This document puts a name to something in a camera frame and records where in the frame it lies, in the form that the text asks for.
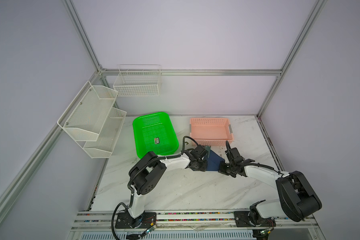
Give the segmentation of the dark blue paper napkin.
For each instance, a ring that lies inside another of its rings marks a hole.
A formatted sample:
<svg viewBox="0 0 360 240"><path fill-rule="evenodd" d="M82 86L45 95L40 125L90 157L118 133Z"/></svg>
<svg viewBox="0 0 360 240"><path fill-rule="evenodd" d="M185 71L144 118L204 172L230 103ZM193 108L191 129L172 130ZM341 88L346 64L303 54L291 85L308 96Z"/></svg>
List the dark blue paper napkin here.
<svg viewBox="0 0 360 240"><path fill-rule="evenodd" d="M216 154L214 151L210 150L207 156L207 172L218 172L220 169L220 163L225 162L225 160Z"/></svg>

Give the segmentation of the green plastic basket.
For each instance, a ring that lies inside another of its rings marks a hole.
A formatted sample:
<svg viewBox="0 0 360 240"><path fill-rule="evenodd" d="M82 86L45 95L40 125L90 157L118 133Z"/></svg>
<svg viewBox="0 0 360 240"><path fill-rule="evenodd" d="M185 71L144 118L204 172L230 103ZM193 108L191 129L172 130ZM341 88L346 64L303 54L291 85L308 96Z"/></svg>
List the green plastic basket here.
<svg viewBox="0 0 360 240"><path fill-rule="evenodd" d="M134 119L133 131L136 153L140 159L151 151L161 156L172 155L179 148L176 132L167 113L158 112ZM159 144L155 144L155 138L160 139Z"/></svg>

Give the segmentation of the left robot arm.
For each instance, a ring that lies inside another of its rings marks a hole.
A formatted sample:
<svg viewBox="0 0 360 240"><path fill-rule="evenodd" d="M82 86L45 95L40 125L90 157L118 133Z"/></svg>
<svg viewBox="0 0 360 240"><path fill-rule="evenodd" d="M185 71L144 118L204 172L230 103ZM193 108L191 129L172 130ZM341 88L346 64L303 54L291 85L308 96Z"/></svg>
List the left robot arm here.
<svg viewBox="0 0 360 240"><path fill-rule="evenodd" d="M130 180L127 183L131 191L129 215L133 219L138 219L143 215L146 195L156 187L165 172L178 169L205 172L208 166L207 155L208 151L202 145L170 156L156 155L153 151L148 152L129 171Z"/></svg>

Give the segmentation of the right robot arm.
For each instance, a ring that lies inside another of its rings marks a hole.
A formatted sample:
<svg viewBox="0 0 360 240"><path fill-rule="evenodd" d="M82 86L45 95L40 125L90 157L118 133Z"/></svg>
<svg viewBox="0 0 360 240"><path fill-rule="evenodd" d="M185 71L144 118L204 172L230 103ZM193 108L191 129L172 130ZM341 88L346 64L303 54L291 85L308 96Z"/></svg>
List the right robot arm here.
<svg viewBox="0 0 360 240"><path fill-rule="evenodd" d="M219 173L233 178L238 175L252 178L278 192L278 199L262 200L250 206L250 225L259 226L272 217L300 222L322 208L321 200L303 173L277 171L271 166L245 159L237 148L230 146L225 153L229 162L220 162Z"/></svg>

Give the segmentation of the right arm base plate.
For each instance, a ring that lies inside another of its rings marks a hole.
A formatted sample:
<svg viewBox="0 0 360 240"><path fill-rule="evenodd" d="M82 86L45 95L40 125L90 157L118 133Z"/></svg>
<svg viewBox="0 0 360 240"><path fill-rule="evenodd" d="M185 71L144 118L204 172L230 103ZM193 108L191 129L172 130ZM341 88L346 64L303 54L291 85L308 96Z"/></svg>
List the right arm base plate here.
<svg viewBox="0 0 360 240"><path fill-rule="evenodd" d="M235 211L234 219L237 227L271 227L276 223L273 218L263 218L255 210Z"/></svg>

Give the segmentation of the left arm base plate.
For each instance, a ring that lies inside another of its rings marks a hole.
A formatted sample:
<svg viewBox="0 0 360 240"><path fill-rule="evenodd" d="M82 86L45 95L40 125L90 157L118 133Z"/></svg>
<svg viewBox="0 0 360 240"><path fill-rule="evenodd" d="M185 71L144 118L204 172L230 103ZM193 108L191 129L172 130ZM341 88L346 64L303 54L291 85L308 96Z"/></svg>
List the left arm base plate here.
<svg viewBox="0 0 360 240"><path fill-rule="evenodd" d="M115 220L116 229L148 229L156 223L157 214L144 212L141 216L134 219L129 212L121 211Z"/></svg>

